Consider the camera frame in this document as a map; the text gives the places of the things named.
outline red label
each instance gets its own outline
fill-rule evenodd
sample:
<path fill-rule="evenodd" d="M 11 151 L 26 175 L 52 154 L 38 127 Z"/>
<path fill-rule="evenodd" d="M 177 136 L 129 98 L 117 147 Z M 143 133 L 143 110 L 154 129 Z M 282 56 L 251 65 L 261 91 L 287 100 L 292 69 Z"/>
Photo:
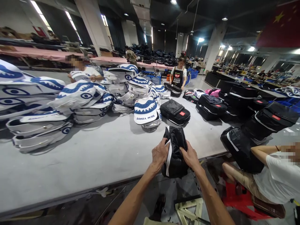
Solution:
<path fill-rule="evenodd" d="M 275 115 L 273 115 L 272 117 L 275 118 L 275 119 L 277 119 L 277 120 L 280 120 L 280 118 L 277 117 L 277 116 L 275 116 Z"/>

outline pink bag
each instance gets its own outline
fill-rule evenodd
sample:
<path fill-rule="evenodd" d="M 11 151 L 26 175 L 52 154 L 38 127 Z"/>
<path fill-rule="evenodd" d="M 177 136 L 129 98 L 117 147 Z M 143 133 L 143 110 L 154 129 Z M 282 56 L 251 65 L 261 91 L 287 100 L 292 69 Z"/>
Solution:
<path fill-rule="evenodd" d="M 219 92 L 220 92 L 220 89 L 213 88 L 213 89 L 207 89 L 205 91 L 205 94 L 213 95 L 215 97 L 219 97 Z"/>

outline red stool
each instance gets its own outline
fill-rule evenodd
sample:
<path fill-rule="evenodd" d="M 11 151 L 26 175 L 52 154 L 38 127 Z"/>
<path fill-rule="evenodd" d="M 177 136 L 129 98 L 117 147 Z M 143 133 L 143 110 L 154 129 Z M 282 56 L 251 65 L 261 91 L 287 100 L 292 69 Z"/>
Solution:
<path fill-rule="evenodd" d="M 263 212 L 254 208 L 254 211 L 249 209 L 248 206 L 254 206 L 252 201 L 252 194 L 241 185 L 241 195 L 236 194 L 236 187 L 234 184 L 226 182 L 226 197 L 222 199 L 225 206 L 231 206 L 239 211 L 245 213 L 250 219 L 258 221 L 262 219 L 271 219 L 271 216 L 264 214 Z"/>

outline black apron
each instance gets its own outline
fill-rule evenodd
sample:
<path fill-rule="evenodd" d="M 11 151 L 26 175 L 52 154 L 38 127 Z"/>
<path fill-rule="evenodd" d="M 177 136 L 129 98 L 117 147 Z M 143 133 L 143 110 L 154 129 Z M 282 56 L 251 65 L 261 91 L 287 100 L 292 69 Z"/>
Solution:
<path fill-rule="evenodd" d="M 175 85 L 176 87 L 181 88 L 183 84 L 183 71 L 182 70 L 176 70 L 176 67 L 174 68 L 173 72 L 173 80 L 172 85 Z"/>

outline red flag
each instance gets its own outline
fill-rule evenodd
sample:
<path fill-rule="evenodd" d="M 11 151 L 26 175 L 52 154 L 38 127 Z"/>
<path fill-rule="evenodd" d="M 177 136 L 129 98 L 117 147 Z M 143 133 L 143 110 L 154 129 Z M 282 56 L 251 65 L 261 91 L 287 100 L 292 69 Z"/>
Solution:
<path fill-rule="evenodd" d="M 278 6 L 260 32 L 256 47 L 300 48 L 300 1 Z"/>

